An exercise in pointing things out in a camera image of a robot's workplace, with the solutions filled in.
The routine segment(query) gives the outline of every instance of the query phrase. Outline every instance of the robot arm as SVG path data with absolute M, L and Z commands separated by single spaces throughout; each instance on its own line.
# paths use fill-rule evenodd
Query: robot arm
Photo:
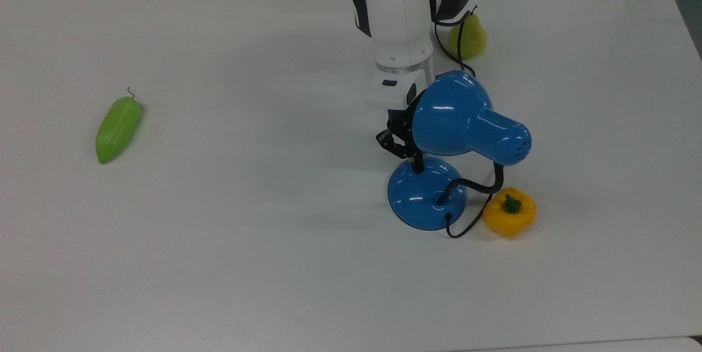
M 356 27 L 376 45 L 366 103 L 405 110 L 434 82 L 431 23 L 460 19 L 468 0 L 353 0 Z

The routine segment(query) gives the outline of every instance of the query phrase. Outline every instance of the black cable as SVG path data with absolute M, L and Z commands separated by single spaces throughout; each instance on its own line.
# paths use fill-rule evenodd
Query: black cable
M 453 235 L 451 234 L 451 219 L 454 218 L 454 215 L 451 214 L 451 212 L 446 213 L 446 234 L 449 235 L 451 238 L 461 238 L 463 237 L 467 232 L 469 232 L 471 229 L 473 229 L 474 225 L 478 223 L 478 220 L 482 217 L 483 212 L 485 211 L 485 207 L 487 207 L 487 203 L 490 202 L 490 199 L 492 199 L 492 195 L 488 195 L 487 199 L 485 200 L 485 204 L 483 204 L 482 208 L 480 209 L 480 212 L 475 216 L 471 224 L 466 227 L 462 232 L 460 232 L 458 235 Z
M 437 200 L 437 204 L 443 205 L 446 199 L 449 198 L 451 193 L 453 193 L 454 190 L 456 190 L 456 188 L 459 186 L 471 188 L 472 190 L 475 190 L 476 192 L 481 192 L 485 195 L 499 192 L 502 188 L 502 185 L 505 182 L 505 167 L 496 162 L 493 162 L 492 164 L 495 169 L 495 182 L 492 184 L 492 186 L 481 185 L 477 182 L 473 182 L 472 180 L 465 178 L 454 179 L 451 181 L 451 184 L 449 184 L 449 186 L 446 187 L 446 190 L 444 190 L 444 192 L 441 193 L 441 197 L 439 197 L 439 199 Z
M 449 227 L 451 225 L 451 220 L 453 219 L 454 215 L 451 214 L 451 212 L 446 213 L 446 234 L 449 235 L 451 238 L 459 238 L 463 237 L 464 234 L 466 234 L 470 229 L 474 227 L 474 225 L 478 222 L 480 217 L 482 217 L 483 211 L 485 210 L 485 207 L 487 203 L 490 201 L 492 198 L 492 195 L 499 192 L 500 189 L 502 188 L 502 185 L 505 183 L 505 167 L 501 164 L 498 164 L 496 162 L 493 162 L 493 167 L 495 169 L 495 182 L 492 184 L 492 186 L 486 186 L 486 185 L 481 185 L 478 184 L 477 182 L 473 182 L 472 180 L 469 179 L 464 179 L 464 178 L 459 178 L 459 179 L 454 179 L 451 181 L 451 184 L 449 184 L 449 187 L 444 190 L 442 193 L 441 197 L 437 200 L 438 205 L 443 205 L 446 199 L 449 198 L 452 192 L 456 190 L 456 187 L 459 185 L 463 185 L 467 188 L 471 188 L 472 190 L 476 190 L 477 192 L 481 192 L 484 194 L 487 194 L 487 199 L 485 200 L 485 203 L 483 204 L 482 208 L 480 209 L 480 212 L 475 216 L 475 218 L 472 220 L 471 224 L 466 227 L 466 229 L 462 232 L 460 232 L 458 235 L 453 235 L 451 234 L 451 228 Z
M 466 21 L 464 20 L 461 22 L 461 25 L 458 27 L 458 39 L 456 39 L 457 48 L 458 48 L 458 59 L 461 61 L 458 65 L 461 67 L 461 71 L 466 72 L 466 68 L 463 67 L 463 57 L 461 56 L 461 48 L 463 48 L 463 44 L 461 44 L 461 37 L 463 37 L 463 25 L 466 24 Z
M 467 64 L 464 63 L 463 61 L 458 61 L 457 58 L 455 58 L 455 57 L 453 57 L 453 55 L 449 54 L 449 51 L 446 50 L 446 48 L 444 48 L 444 45 L 441 43 L 441 40 L 439 39 L 439 33 L 437 32 L 437 26 L 436 26 L 436 25 L 434 25 L 434 36 L 437 38 L 437 42 L 439 43 L 439 46 L 441 47 L 441 50 L 444 51 L 444 54 L 446 54 L 446 55 L 447 55 L 449 58 L 451 58 L 451 60 L 453 60 L 454 62 L 457 62 L 457 63 L 459 63 L 459 64 L 462 64 L 463 67 L 467 68 L 468 71 L 471 72 L 471 75 L 475 78 L 475 70 L 474 70 L 474 69 L 472 69 L 469 65 L 467 65 Z

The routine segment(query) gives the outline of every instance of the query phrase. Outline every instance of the white table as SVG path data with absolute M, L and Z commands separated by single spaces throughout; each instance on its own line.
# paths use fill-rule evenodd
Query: white table
M 351 0 L 0 0 L 0 350 L 702 334 L 702 63 L 675 1 L 471 2 L 471 65 L 534 137 L 506 169 L 539 205 L 515 240 L 393 214 Z M 126 87 L 145 117 L 99 165 Z

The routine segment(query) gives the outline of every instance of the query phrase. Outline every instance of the green pear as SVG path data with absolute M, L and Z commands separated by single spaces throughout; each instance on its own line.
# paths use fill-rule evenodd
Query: green pear
M 463 34 L 461 35 L 461 57 L 463 60 L 473 58 L 481 54 L 487 45 L 487 35 L 480 25 L 478 15 L 474 13 L 475 8 L 463 24 Z M 451 28 L 449 32 L 449 53 L 458 58 L 458 31 L 461 25 Z

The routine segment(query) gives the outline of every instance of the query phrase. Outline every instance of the lamp base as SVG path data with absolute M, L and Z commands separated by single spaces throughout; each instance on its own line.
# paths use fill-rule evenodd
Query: lamp base
M 456 221 L 466 207 L 466 188 L 459 186 L 443 205 L 437 200 L 454 179 L 461 175 L 449 163 L 436 157 L 424 158 L 424 172 L 417 174 L 411 162 L 403 162 L 390 176 L 388 200 L 397 217 L 420 230 L 439 230 L 446 227 L 446 214 L 451 213 L 451 223 Z

